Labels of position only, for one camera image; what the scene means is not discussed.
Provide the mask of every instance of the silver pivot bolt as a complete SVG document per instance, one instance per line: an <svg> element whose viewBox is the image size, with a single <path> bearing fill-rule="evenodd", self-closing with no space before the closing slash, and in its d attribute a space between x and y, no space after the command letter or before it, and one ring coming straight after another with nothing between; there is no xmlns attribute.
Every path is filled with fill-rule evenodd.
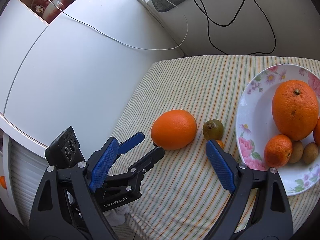
<svg viewBox="0 0 320 240"><path fill-rule="evenodd" d="M48 172L51 172L51 171L53 171L54 170L54 166L49 166L48 168L47 168L47 171Z"/></svg>
<svg viewBox="0 0 320 240"><path fill-rule="evenodd" d="M86 165L87 165L86 162L79 162L79 163L78 163L78 167L79 167L79 168L84 168Z"/></svg>
<svg viewBox="0 0 320 240"><path fill-rule="evenodd" d="M239 168L246 169L248 166L245 163L239 163Z"/></svg>
<svg viewBox="0 0 320 240"><path fill-rule="evenodd" d="M276 168L270 168L270 172L273 173L273 174L276 174L277 173L277 169Z"/></svg>

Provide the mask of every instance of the orange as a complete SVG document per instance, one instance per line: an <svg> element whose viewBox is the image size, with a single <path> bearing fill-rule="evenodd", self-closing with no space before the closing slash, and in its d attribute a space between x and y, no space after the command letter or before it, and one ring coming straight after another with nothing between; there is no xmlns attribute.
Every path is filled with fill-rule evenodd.
<svg viewBox="0 0 320 240"><path fill-rule="evenodd" d="M316 124L316 127L313 130L313 139L315 140L316 144L320 146L320 118Z"/></svg>
<svg viewBox="0 0 320 240"><path fill-rule="evenodd" d="M197 132L196 119L185 110L165 112L153 123L151 138L165 150L177 150L189 144Z"/></svg>
<svg viewBox="0 0 320 240"><path fill-rule="evenodd" d="M280 133L300 141L312 132L318 114L316 94L307 83L289 80L277 88L272 100L272 116Z"/></svg>
<svg viewBox="0 0 320 240"><path fill-rule="evenodd" d="M0 177L0 184L1 184L1 186L2 186L4 189L7 189L7 185L6 185L6 183L5 183L4 176L1 176L1 177Z"/></svg>
<svg viewBox="0 0 320 240"><path fill-rule="evenodd" d="M292 142L288 136L272 137L264 148L264 160L269 167L279 168L287 164L292 154Z"/></svg>
<svg viewBox="0 0 320 240"><path fill-rule="evenodd" d="M220 140L216 140L216 142L219 144L219 146L221 147L221 149L224 148L223 142Z"/></svg>

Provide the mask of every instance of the white cloth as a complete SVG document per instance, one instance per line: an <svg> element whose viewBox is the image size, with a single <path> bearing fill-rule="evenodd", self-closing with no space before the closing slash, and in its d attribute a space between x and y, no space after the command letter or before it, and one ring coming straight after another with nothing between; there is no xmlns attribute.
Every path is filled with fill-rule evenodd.
<svg viewBox="0 0 320 240"><path fill-rule="evenodd" d="M129 214L130 208L128 205L123 205L115 209L104 212L104 215L112 227L122 225L125 222L125 214Z"/></svg>

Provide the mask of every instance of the plate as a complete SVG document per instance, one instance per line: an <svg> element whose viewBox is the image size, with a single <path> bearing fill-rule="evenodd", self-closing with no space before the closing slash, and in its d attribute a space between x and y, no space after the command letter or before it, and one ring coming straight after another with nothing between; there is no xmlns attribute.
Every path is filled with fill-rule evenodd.
<svg viewBox="0 0 320 240"><path fill-rule="evenodd" d="M275 135L280 134L273 121L271 104L279 84L301 80L316 93L320 105L320 79L311 71L292 64L275 65L260 72L245 88L236 114L236 138L241 160L251 169L266 171L264 148ZM302 140L305 147L314 142L313 134ZM320 179L320 154L311 164L302 160L288 163L278 169L288 196L302 193Z"/></svg>

